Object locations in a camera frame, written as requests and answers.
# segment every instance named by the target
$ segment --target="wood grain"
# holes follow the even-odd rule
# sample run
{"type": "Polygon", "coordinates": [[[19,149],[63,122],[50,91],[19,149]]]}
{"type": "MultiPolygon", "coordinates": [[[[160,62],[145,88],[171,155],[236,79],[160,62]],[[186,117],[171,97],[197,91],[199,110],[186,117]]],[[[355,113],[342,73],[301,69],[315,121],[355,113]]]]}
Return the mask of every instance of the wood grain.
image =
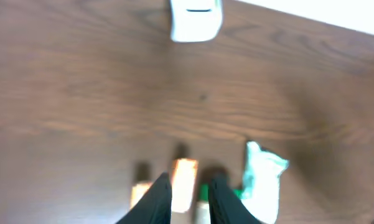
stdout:
{"type": "MultiPolygon", "coordinates": [[[[374,219],[374,37],[224,2],[169,40],[160,0],[0,0],[0,223],[114,223],[177,145],[240,184],[246,137],[291,161],[278,223],[374,219]]],[[[174,223],[190,223],[190,215],[174,223]]]]}

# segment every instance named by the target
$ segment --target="white object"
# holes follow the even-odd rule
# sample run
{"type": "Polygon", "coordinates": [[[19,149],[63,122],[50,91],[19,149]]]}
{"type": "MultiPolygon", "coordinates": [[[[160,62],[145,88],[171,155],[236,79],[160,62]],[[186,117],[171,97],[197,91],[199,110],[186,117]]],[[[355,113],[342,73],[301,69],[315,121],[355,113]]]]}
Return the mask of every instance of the white object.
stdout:
{"type": "Polygon", "coordinates": [[[275,223],[279,207],[279,178],[289,162],[250,141],[247,144],[241,201],[258,220],[275,223]]]}
{"type": "Polygon", "coordinates": [[[210,224],[210,208],[208,202],[198,202],[195,224],[210,224]]]}
{"type": "Polygon", "coordinates": [[[191,207],[198,171],[198,161],[178,159],[172,178],[172,212],[184,213],[191,207]]]}
{"type": "Polygon", "coordinates": [[[142,199],[151,185],[152,182],[141,182],[133,186],[131,189],[130,210],[142,199]]]}
{"type": "Polygon", "coordinates": [[[374,35],[374,0],[240,0],[374,35]]]}
{"type": "Polygon", "coordinates": [[[213,39],[223,22],[222,0],[171,0],[174,42],[213,39]]]}

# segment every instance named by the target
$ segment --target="green object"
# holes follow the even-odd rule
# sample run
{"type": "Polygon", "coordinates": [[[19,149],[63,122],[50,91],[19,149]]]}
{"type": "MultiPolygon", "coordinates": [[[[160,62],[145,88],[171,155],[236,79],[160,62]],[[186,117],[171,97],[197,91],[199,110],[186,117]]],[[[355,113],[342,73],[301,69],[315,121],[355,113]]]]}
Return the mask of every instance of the green object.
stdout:
{"type": "MultiPolygon", "coordinates": [[[[199,192],[199,200],[201,202],[208,202],[208,190],[209,186],[207,184],[203,184],[200,186],[200,192],[199,192]]],[[[241,199],[242,190],[240,189],[234,189],[233,190],[235,195],[241,199]]]]}

